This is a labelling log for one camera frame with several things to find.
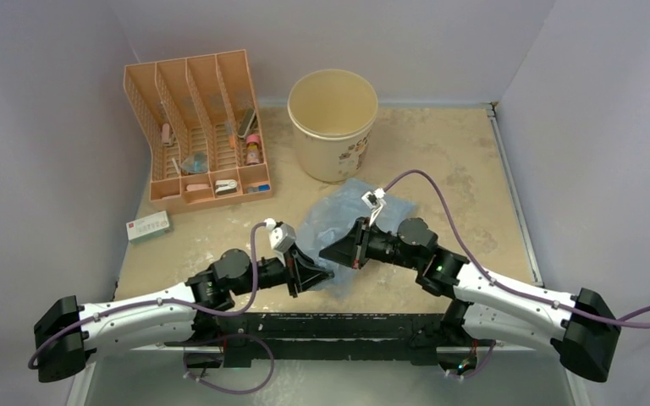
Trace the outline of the light blue plastic trash bag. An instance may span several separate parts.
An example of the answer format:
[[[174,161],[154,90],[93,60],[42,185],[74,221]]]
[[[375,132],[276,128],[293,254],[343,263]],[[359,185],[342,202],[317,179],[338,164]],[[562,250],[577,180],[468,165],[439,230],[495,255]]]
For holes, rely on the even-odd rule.
[[[350,294],[356,271],[321,259],[319,251],[343,238],[352,229],[356,218],[366,217],[371,213],[361,197],[374,189],[374,186],[357,178],[346,180],[332,194],[316,202],[297,228],[298,247],[319,266],[334,274],[334,278],[316,285],[316,291],[325,291],[338,299]]]

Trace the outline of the beige plastic trash bin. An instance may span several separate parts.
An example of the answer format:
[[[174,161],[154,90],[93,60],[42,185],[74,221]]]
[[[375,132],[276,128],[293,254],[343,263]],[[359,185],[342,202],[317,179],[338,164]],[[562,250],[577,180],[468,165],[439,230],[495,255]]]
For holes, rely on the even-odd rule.
[[[292,87],[287,112],[296,158],[309,176],[336,183],[361,169],[378,112],[365,78],[342,69],[307,74]]]

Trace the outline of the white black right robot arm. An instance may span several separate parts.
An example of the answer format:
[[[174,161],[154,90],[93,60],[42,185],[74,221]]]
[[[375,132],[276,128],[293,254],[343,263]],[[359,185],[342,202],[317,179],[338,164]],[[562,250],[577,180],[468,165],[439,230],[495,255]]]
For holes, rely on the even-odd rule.
[[[484,277],[465,256],[446,250],[420,218],[386,232],[365,217],[319,252],[321,258],[359,269],[374,260],[416,271],[426,292],[451,300],[443,337],[497,340],[558,357],[570,372],[595,382],[609,378],[621,329],[601,321],[614,314],[587,288],[578,294],[546,290],[490,272]]]

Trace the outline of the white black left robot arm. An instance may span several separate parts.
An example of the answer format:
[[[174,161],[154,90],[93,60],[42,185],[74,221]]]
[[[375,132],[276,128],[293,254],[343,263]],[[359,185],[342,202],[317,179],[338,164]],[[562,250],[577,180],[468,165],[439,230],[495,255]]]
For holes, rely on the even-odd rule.
[[[284,285],[297,297],[333,276],[295,246],[255,260],[231,249],[186,282],[153,294],[100,304],[62,297],[34,325],[36,350],[28,367],[40,382],[54,382],[76,375],[99,356],[151,343],[191,339],[207,346],[218,337],[218,323],[209,316],[237,316],[235,295]]]

